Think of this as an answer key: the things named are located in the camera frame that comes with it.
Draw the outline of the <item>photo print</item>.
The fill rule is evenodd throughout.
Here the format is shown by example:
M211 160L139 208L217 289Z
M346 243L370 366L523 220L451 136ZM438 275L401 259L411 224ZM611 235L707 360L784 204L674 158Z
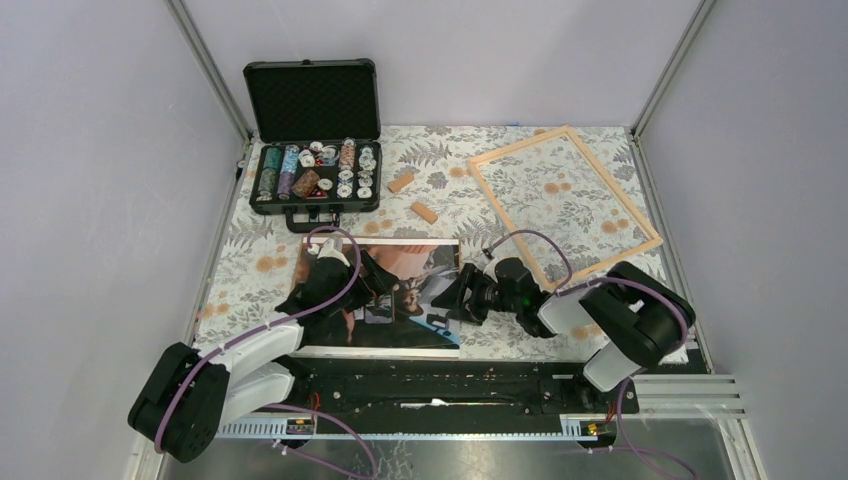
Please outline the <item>photo print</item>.
M307 252L330 237L344 241L349 267ZM358 308L360 250L399 282L391 293ZM287 316L318 309L297 321L303 328L302 356L456 358L460 323L431 301L457 278L459 267L456 239L316 235L300 249L293 288L276 310Z

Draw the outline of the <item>light wooden picture frame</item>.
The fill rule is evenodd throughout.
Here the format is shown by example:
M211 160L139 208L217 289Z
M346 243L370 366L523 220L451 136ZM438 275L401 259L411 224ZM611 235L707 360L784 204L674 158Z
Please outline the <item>light wooden picture frame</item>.
M627 133L563 126L476 156L469 171L546 289L600 274L663 239L647 215Z

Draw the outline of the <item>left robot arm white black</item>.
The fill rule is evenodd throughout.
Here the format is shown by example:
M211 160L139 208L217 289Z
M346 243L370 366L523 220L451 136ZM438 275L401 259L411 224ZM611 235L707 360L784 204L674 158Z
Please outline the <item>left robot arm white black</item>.
M353 259L334 250L319 254L306 279L264 323L201 349L183 342L167 347L129 410L129 427L157 452L187 463L221 427L257 409L275 403L301 409L311 387L278 358L326 327L344 327L342 312L364 306L398 282L363 249Z

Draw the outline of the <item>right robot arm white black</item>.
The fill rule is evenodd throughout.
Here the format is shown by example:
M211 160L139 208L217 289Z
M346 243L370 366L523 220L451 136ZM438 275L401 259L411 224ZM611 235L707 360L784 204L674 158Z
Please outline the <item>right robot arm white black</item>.
M599 327L608 342L584 364L573 386L575 402L589 412L607 405L626 378L684 345L696 322L686 300L628 261L562 293L543 290L515 257L494 260L484 270L466 264L431 304L465 322L509 313L536 338Z

